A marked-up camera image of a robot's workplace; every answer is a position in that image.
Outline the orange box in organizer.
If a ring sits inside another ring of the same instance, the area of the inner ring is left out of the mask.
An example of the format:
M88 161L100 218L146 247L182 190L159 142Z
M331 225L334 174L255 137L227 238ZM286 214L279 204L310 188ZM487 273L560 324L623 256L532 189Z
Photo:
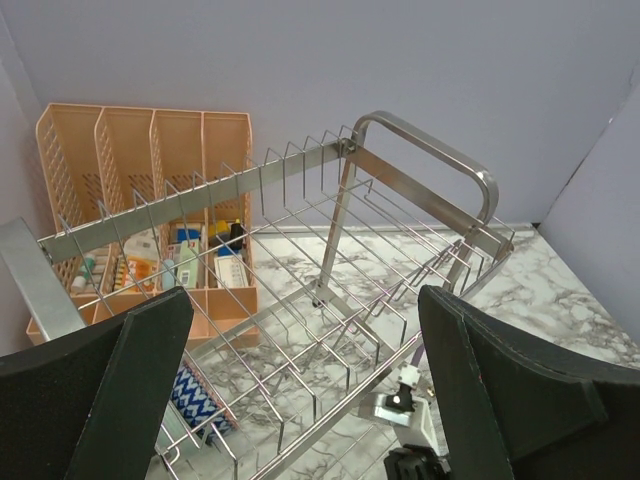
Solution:
M114 291L124 289L127 292L152 292L156 263L144 258L129 256L118 259Z

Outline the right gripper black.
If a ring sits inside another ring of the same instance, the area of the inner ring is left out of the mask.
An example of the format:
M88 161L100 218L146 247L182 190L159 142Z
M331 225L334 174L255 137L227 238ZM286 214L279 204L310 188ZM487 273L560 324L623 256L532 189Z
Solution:
M389 480L451 479L447 456L439 456L431 447L406 445L391 450L384 459Z

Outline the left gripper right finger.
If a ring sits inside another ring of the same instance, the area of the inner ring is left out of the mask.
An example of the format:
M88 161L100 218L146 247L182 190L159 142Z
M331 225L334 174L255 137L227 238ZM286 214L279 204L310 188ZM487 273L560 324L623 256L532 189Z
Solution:
M639 372L557 346L440 287L418 297L455 479L636 479Z

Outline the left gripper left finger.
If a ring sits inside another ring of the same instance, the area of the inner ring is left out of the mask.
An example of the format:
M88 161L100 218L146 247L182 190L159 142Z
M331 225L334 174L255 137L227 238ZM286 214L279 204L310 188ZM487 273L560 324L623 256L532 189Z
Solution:
M193 316L175 287L2 357L2 478L144 478Z

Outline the green tube in organizer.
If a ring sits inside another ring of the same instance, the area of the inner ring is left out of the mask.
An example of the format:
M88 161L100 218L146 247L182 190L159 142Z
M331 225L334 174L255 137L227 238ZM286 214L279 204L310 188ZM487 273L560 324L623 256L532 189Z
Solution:
M183 240L170 244L163 260L165 270L162 273L162 288L167 290L176 285L186 289L204 287L204 264L199 259L200 242Z

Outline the white blue box in organizer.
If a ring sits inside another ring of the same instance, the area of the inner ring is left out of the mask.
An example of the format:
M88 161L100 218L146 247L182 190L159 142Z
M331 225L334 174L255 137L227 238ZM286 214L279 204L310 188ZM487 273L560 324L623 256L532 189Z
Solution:
M234 255L214 257L214 272L220 288L246 288L249 286L246 267Z

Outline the peach plastic file organizer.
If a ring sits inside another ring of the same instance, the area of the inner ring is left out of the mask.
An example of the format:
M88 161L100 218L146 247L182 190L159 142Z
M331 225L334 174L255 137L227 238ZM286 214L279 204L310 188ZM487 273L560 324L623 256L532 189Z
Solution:
M36 139L56 230L64 219L75 227L100 220L98 201L109 212L134 206L134 189L147 202L164 197L165 181L178 191L248 168L252 127L248 113L49 104L36 124ZM243 221L251 226L251 199L240 197L187 214L187 223ZM256 313L257 287L232 288L238 304L206 273L193 290L194 320L187 348L227 332Z

